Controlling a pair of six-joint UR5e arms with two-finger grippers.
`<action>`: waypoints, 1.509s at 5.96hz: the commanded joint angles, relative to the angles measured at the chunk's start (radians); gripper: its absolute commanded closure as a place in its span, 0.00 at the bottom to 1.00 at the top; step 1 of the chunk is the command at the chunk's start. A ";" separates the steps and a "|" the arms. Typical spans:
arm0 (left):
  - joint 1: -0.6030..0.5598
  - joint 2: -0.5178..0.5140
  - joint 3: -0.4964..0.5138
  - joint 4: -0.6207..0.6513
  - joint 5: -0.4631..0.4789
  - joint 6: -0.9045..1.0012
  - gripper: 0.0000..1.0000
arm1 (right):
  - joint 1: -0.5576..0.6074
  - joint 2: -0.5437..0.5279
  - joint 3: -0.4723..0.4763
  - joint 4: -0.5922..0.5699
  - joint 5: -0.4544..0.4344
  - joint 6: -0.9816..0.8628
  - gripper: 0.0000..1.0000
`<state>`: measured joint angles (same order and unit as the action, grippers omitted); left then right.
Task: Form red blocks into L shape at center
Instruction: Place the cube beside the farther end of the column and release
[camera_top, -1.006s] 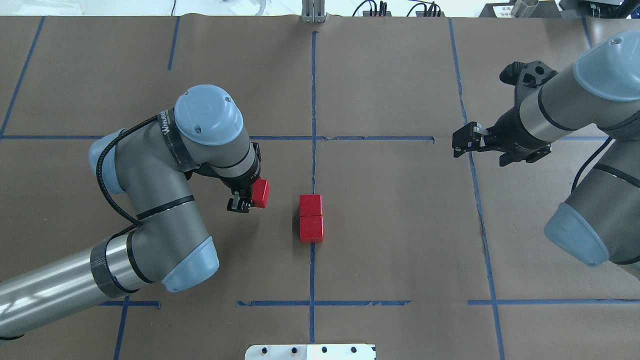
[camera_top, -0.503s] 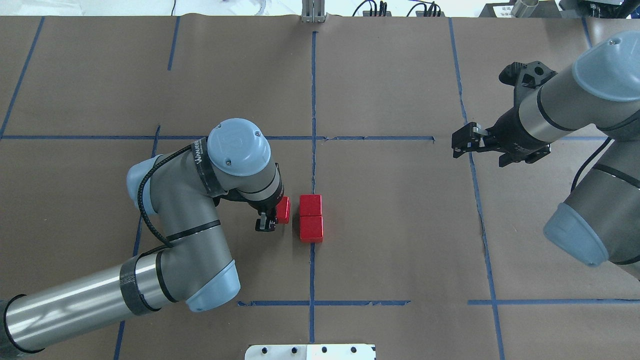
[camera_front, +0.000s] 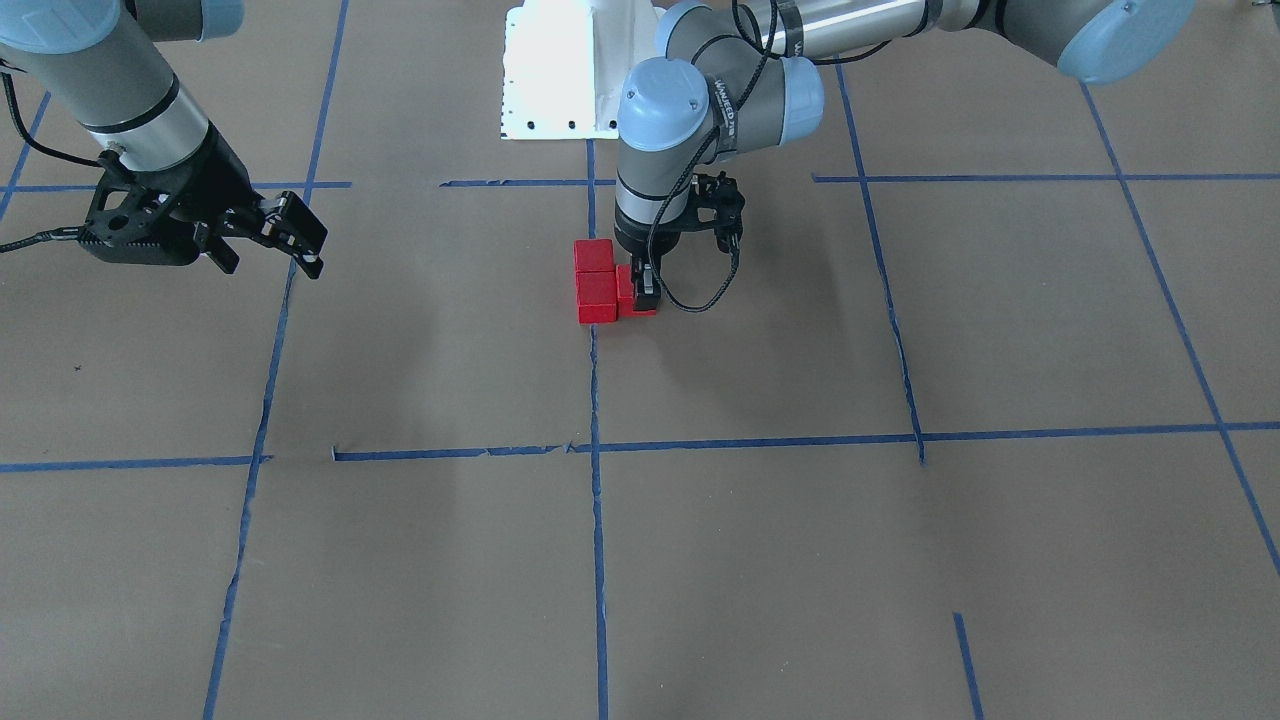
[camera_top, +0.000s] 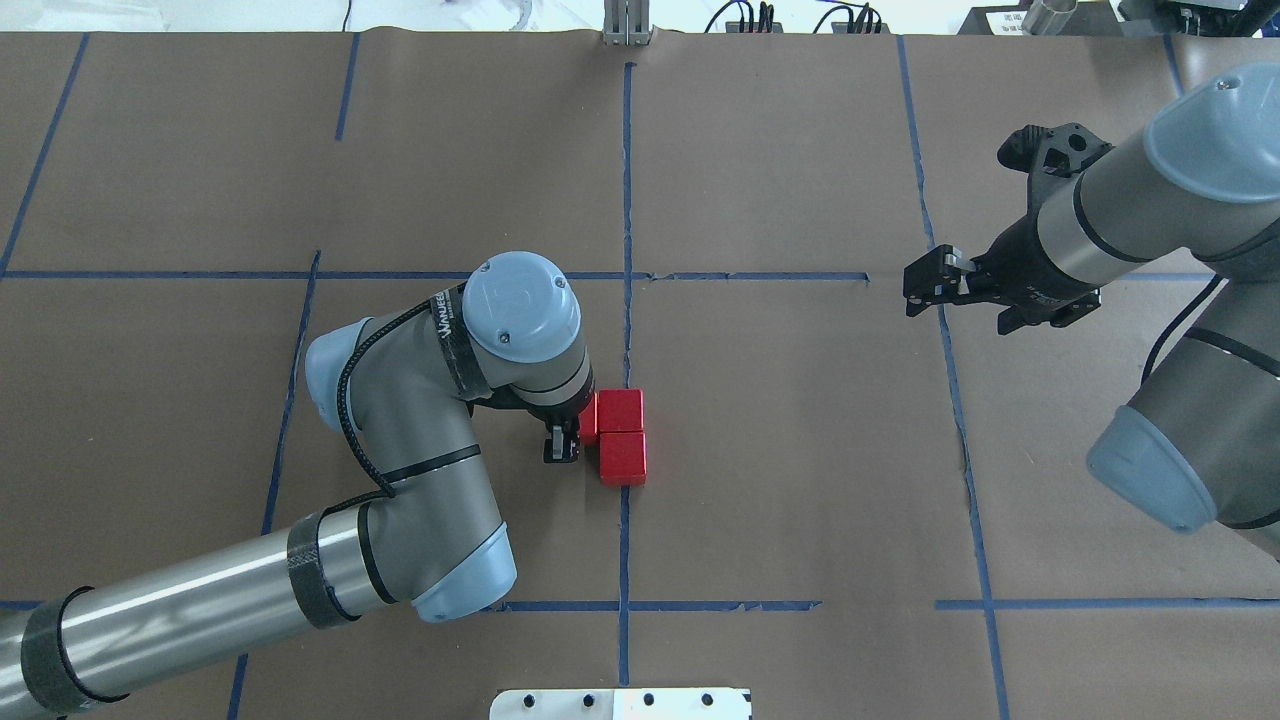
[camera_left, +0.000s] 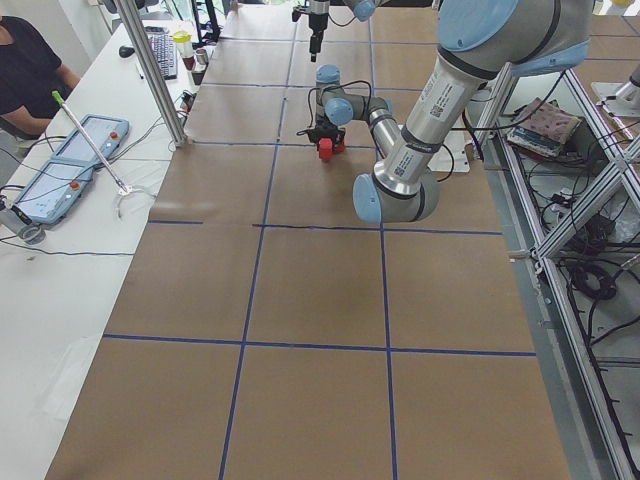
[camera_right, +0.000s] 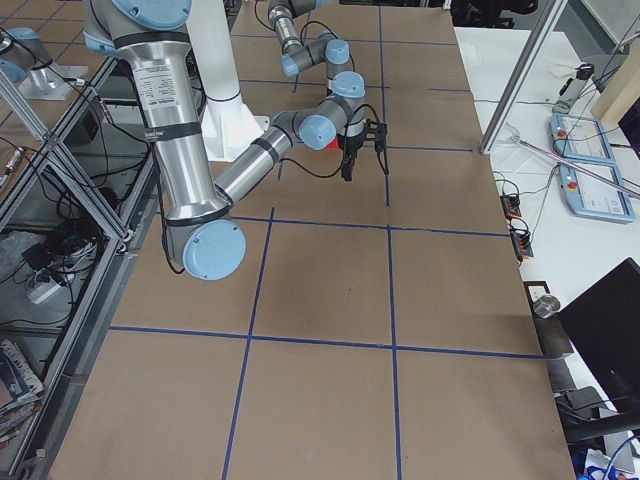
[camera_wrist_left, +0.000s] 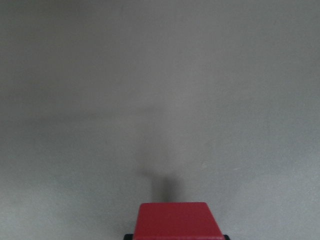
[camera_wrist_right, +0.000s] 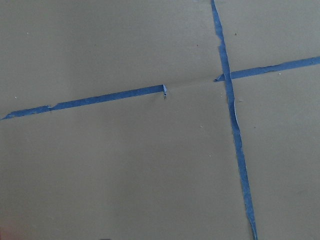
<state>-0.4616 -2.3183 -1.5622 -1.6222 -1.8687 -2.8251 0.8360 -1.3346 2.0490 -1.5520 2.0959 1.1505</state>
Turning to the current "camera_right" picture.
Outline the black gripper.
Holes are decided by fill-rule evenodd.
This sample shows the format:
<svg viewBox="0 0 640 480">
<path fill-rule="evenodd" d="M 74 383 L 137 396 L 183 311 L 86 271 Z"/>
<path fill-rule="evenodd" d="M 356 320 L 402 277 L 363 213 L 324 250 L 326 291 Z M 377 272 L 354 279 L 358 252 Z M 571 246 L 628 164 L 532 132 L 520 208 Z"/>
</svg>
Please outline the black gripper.
<svg viewBox="0 0 640 480">
<path fill-rule="evenodd" d="M 387 159 L 387 124 L 380 121 L 366 119 L 361 122 L 355 132 L 347 132 L 344 137 L 344 153 L 340 166 L 340 175 L 344 181 L 353 179 L 359 149 L 367 141 L 374 143 L 374 149 L 378 159 Z"/>
</svg>

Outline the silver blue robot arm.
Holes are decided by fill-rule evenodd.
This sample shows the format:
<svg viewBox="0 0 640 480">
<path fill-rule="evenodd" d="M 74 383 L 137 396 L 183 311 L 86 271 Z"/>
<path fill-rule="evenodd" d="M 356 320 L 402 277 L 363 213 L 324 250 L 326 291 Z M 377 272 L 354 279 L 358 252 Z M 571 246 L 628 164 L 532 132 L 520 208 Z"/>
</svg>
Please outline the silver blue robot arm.
<svg viewBox="0 0 640 480">
<path fill-rule="evenodd" d="M 323 26 L 316 38 L 302 40 L 294 25 L 296 18 L 323 4 L 323 1 L 269 1 L 267 16 L 281 47 L 280 63 L 283 73 L 287 77 L 298 77 L 302 72 L 324 64 L 327 93 L 330 94 L 335 77 L 339 73 L 355 69 L 348 42 L 327 26 Z"/>
<path fill-rule="evenodd" d="M 364 117 L 365 82 L 348 43 L 326 31 L 303 42 L 297 17 L 314 1 L 271 1 L 267 19 L 287 76 L 322 65 L 327 96 L 315 107 L 256 117 L 243 102 L 225 10 L 219 1 L 88 1 L 86 45 L 124 60 L 157 158 L 164 191 L 162 243 L 168 263 L 207 281 L 233 273 L 246 240 L 230 210 L 297 145 L 336 143 L 337 174 L 352 177 L 372 142 L 386 167 L 386 125 Z"/>
</svg>

